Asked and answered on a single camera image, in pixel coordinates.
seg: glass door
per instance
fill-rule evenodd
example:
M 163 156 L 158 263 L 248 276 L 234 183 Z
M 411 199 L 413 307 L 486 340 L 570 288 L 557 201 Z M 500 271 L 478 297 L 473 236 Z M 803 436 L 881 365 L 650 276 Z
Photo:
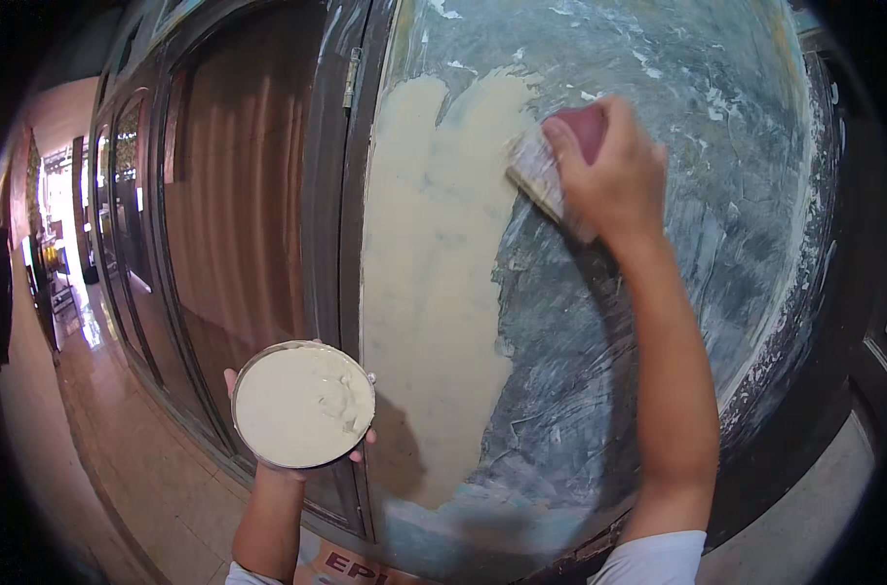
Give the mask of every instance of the glass door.
M 169 304 L 249 470 L 254 456 L 233 431 L 223 370 L 238 370 L 269 345 L 311 336 L 301 175 L 326 17 L 315 3 L 257 10 L 196 50 L 181 48 L 157 157 Z M 313 472 L 306 495 L 308 509 L 363 533 L 350 462 Z
M 147 365 L 148 361 L 145 359 L 144 347 L 142 347 L 141 340 L 135 333 L 132 314 L 125 297 L 125 290 L 122 287 L 119 256 L 113 239 L 115 214 L 110 205 L 112 136 L 110 135 L 110 126 L 107 123 L 99 126 L 95 148 L 96 188 L 92 192 L 93 204 L 91 205 L 91 214 L 94 216 L 90 218 L 90 221 L 96 226 L 94 231 L 100 250 L 100 257 L 98 259 L 100 263 L 99 274 L 103 277 L 106 294 L 110 299 L 110 307 L 115 309 L 112 319 L 119 335 L 138 362 L 142 365 Z
M 195 423 L 204 437 L 221 447 L 206 405 L 193 390 L 180 350 L 173 341 L 151 260 L 148 245 L 153 241 L 151 205 L 145 192 L 149 97 L 147 91 L 135 92 L 119 112 L 113 133 L 111 211 L 114 221 L 110 235 L 119 267 L 116 273 L 121 275 L 125 292 L 120 311 L 128 312 L 136 320 L 140 344 L 150 356 L 157 388 L 181 415 Z

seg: right hand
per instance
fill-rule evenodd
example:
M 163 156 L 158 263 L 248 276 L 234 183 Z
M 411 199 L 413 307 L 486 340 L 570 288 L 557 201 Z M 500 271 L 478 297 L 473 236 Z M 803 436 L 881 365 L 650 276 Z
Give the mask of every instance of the right hand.
M 558 118 L 542 124 L 558 161 L 567 204 L 596 230 L 620 264 L 663 235 L 667 147 L 655 144 L 636 121 L 632 106 L 620 96 L 597 100 L 608 120 L 596 161 L 588 165 L 571 127 Z

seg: left hand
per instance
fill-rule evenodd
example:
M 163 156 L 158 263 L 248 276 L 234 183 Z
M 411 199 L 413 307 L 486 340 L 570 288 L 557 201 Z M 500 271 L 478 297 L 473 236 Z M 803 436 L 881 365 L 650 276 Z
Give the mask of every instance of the left hand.
M 314 341 L 317 342 L 318 344 L 322 343 L 319 339 L 315 339 Z M 239 377 L 239 374 L 231 368 L 226 368 L 223 371 L 223 377 L 226 379 L 226 388 L 227 388 L 227 392 L 229 394 L 229 400 L 232 400 L 232 392 L 233 392 L 233 390 L 236 389 L 236 378 Z M 376 439 L 375 430 L 374 429 L 367 430 L 366 437 L 365 437 L 366 443 L 371 445 L 371 444 L 375 443 L 375 439 Z M 353 452 L 351 452 L 349 454 L 349 459 L 350 459 L 350 461 L 356 462 L 356 463 L 362 462 L 362 459 L 363 459 L 362 458 L 362 451 L 359 448 L 354 449 Z M 264 467 L 268 471 L 272 471 L 272 472 L 275 472 L 276 474 L 280 474 L 280 475 L 283 475 L 284 477 L 294 479 L 296 481 L 301 481 L 301 482 L 306 481 L 307 477 L 309 475 L 309 471 L 303 471 L 303 470 L 299 470 L 299 469 L 288 469 L 286 467 L 274 467 L 274 466 L 268 465 L 266 462 L 261 462 L 261 461 L 258 462 L 258 466 L 259 466 L 259 468 Z

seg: container lid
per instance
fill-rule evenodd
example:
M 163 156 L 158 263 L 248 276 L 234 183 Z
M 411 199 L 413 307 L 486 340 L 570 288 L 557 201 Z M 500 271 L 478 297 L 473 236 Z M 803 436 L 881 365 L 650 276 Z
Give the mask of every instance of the container lid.
M 232 394 L 242 441 L 279 467 L 315 467 L 342 457 L 374 415 L 366 371 L 339 349 L 315 342 L 262 350 L 239 372 Z

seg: t-shirt sleeve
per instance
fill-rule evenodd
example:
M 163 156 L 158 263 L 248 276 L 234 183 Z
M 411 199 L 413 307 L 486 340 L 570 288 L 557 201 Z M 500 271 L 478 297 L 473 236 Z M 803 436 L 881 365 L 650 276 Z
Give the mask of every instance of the t-shirt sleeve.
M 233 561 L 229 565 L 229 575 L 226 577 L 226 585 L 283 585 L 278 579 L 263 577 L 252 571 L 246 571 L 241 565 Z
M 591 585 L 694 585 L 707 533 L 668 532 L 616 547 Z

